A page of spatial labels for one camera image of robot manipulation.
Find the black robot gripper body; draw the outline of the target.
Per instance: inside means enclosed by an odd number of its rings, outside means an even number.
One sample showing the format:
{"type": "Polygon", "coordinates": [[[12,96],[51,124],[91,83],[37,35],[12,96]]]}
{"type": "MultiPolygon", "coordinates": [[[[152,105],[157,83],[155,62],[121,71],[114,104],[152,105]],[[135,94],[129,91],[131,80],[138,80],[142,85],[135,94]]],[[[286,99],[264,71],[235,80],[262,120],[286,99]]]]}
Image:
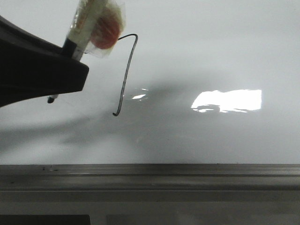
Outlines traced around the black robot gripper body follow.
{"type": "Polygon", "coordinates": [[[66,40],[56,46],[0,19],[0,105],[82,91],[89,68],[66,40]]]}

